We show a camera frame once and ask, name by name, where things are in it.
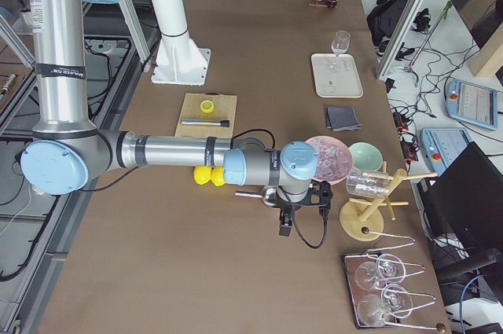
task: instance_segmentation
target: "white table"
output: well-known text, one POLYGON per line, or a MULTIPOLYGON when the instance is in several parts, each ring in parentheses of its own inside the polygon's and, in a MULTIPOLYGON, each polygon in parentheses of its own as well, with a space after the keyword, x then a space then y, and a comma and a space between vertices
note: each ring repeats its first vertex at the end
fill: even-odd
MULTIPOLYGON (((433 25, 434 22, 439 18, 448 1, 449 0, 424 0, 423 4, 420 6, 420 9, 429 9, 429 12, 431 14, 431 25, 433 25)), ((365 15, 368 15, 376 6, 376 0, 362 0, 362 4, 365 10, 365 15)), ((406 36, 405 46, 415 47, 417 50, 417 48, 424 41, 425 37, 426 35, 417 33, 415 31, 409 31, 406 36)), ((455 53, 453 55, 450 55, 450 59, 455 64, 460 64, 463 61, 463 56, 465 55, 465 53, 456 52, 466 50, 472 45, 475 45, 475 43, 472 43, 472 36, 468 29, 465 27, 456 9, 453 7, 448 12, 447 18, 443 20, 436 28, 435 32, 431 36, 430 46, 427 46, 427 48, 429 47, 437 49, 444 54, 455 53)), ((478 50, 479 48, 477 47, 477 45, 475 45, 475 47, 472 48, 470 54, 474 54, 478 50)), ((409 62, 395 61, 393 67, 390 70, 390 74, 387 76, 390 79, 395 80, 395 88, 392 89, 388 94, 390 104, 393 106, 402 106, 402 102, 393 101, 400 100, 411 105, 415 101, 416 96, 420 93, 420 90, 430 90, 433 85, 425 79, 422 79, 422 77, 429 71, 428 63, 436 61, 437 59, 439 59, 439 57, 425 51, 423 51, 417 58, 417 61, 413 66, 413 70, 419 75, 420 78, 420 83, 418 84, 418 86, 414 86, 414 76, 412 74, 406 73, 404 71, 398 71, 402 67, 406 66, 409 62)), ((455 79, 461 79, 471 83, 494 88, 495 90, 503 91, 503 88, 501 87, 501 84, 496 76, 493 76, 489 79, 474 77, 470 72, 470 69, 468 68, 469 61, 470 60, 468 60, 468 62, 465 62, 460 69, 455 71, 452 74, 452 77, 455 79)), ((430 66, 430 74, 432 75, 438 75, 453 68, 453 66, 445 57, 442 57, 442 60, 437 63, 431 63, 430 66)), ((419 135, 420 129, 424 127, 462 127, 462 125, 460 125, 458 121, 450 118, 446 113, 446 105, 443 96, 444 82, 445 80, 443 80, 441 84, 439 84, 440 93, 429 94, 426 96, 428 104, 431 107, 431 112, 436 116, 436 118, 431 118, 430 116, 427 116, 425 114, 417 113, 414 116, 414 122, 416 126, 415 128, 414 126, 412 126, 409 129, 410 132, 415 132, 419 135)), ((498 107, 500 108, 500 111, 501 108, 503 108, 503 94, 498 95, 498 107)), ((426 109, 424 105, 420 105, 419 108, 426 109)), ((468 128, 472 128, 488 137, 503 141, 503 124, 501 124, 503 117, 500 117, 498 119, 500 120, 500 125, 496 131, 485 130, 481 127, 469 124, 468 128)), ((470 133, 473 141, 475 141, 487 155, 503 152, 502 143, 480 136, 472 130, 469 130, 468 132, 470 133)), ((424 150, 421 150, 421 152, 419 152, 418 158, 418 162, 412 162, 410 174, 424 173, 431 170, 429 162, 424 157, 424 150)), ((491 157, 490 159, 499 169, 499 171, 503 172, 503 156, 491 157)))

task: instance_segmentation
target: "wine glass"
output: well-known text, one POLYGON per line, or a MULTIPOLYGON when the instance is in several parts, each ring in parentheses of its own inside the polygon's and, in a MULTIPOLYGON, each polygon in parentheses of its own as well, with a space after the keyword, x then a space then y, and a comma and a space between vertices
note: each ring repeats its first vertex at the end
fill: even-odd
MULTIPOLYGON (((332 52, 338 57, 341 53, 346 53, 349 49, 351 34, 345 30, 339 30, 332 40, 332 52)), ((334 72, 340 71, 340 66, 337 61, 330 64, 330 69, 334 72)))
POLYGON ((363 262, 354 272, 357 286, 366 291, 383 289, 388 284, 399 284, 405 278, 404 262, 388 253, 383 253, 375 261, 363 262))
POLYGON ((412 297, 401 285, 386 286, 380 296, 366 295, 357 306, 358 319, 365 325, 381 328, 398 319, 407 318, 414 310, 412 297))

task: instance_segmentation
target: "white cable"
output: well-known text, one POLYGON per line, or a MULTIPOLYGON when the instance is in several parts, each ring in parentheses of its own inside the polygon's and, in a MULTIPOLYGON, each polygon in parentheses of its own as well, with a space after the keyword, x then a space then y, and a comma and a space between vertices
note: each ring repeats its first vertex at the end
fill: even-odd
POLYGON ((7 228, 10 227, 13 221, 16 220, 17 216, 21 215, 23 211, 27 209, 30 204, 31 204, 31 188, 28 188, 28 203, 26 203, 26 205, 23 208, 21 208, 18 212, 16 212, 16 214, 9 220, 7 225, 2 230, 0 230, 0 236, 7 230, 7 228))

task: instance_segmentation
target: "brown table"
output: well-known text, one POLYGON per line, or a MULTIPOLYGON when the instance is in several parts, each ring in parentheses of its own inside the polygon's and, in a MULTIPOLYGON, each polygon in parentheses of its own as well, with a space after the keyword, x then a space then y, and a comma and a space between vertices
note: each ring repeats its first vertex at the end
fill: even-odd
MULTIPOLYGON (((348 145, 369 141, 380 148, 389 170, 403 167, 386 92, 373 77, 376 58, 360 0, 341 0, 336 9, 309 7, 308 0, 184 1, 192 38, 199 47, 211 47, 207 82, 199 88, 155 86, 144 74, 123 129, 172 135, 186 92, 217 91, 238 96, 235 134, 264 127, 276 134, 278 148, 319 134, 348 145), (352 35, 361 99, 322 99, 314 91, 310 55, 330 52, 339 29, 352 35), (329 105, 354 107, 362 129, 327 130, 329 105)), ((234 185, 198 186, 192 171, 150 167, 94 194, 41 333, 356 331, 341 255, 369 244, 352 240, 340 226, 339 209, 347 201, 343 184, 332 187, 328 238, 314 251, 293 231, 290 237, 277 235, 277 211, 260 200, 235 197, 234 185)), ((107 174, 99 185, 121 173, 107 174)), ((408 184, 393 197, 413 202, 408 184)), ((440 298, 417 209, 400 207, 396 215, 391 222, 384 212, 385 229, 418 242, 394 253, 428 267, 405 286, 440 298)), ((303 208, 297 219, 305 236, 318 241, 318 210, 303 208)), ((384 244, 396 242, 384 238, 379 245, 384 244)), ((442 301, 406 322, 447 324, 442 301)))

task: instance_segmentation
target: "yellow object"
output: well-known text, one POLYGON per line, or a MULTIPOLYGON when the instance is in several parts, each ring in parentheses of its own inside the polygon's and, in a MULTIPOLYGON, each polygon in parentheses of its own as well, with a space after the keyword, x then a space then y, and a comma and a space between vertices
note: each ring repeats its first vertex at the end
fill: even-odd
POLYGON ((202 101, 200 107, 204 114, 209 114, 215 110, 215 105, 213 105, 213 101, 210 100, 202 101))
POLYGON ((211 180, 210 167, 194 167, 194 181, 198 185, 204 185, 211 180))
POLYGON ((211 181, 215 186, 222 186, 226 184, 226 180, 223 177, 223 167, 215 167, 211 171, 211 181))

